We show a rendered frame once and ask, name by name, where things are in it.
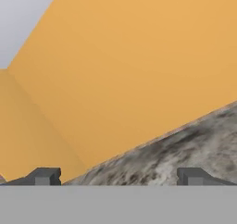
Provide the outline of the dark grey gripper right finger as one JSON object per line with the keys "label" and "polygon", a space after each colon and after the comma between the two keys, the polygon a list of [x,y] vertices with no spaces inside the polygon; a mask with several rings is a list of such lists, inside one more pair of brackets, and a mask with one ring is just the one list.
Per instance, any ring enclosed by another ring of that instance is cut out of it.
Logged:
{"label": "dark grey gripper right finger", "polygon": [[189,186],[211,186],[211,185],[227,185],[235,186],[235,183],[222,180],[220,178],[209,175],[201,168],[178,168],[177,169],[177,184]]}

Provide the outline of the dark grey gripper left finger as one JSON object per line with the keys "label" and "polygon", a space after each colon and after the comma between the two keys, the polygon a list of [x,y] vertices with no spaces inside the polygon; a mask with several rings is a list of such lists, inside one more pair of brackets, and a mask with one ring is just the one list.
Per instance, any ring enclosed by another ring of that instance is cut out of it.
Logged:
{"label": "dark grey gripper left finger", "polygon": [[60,185],[61,168],[36,168],[27,176],[6,182],[6,185]]}

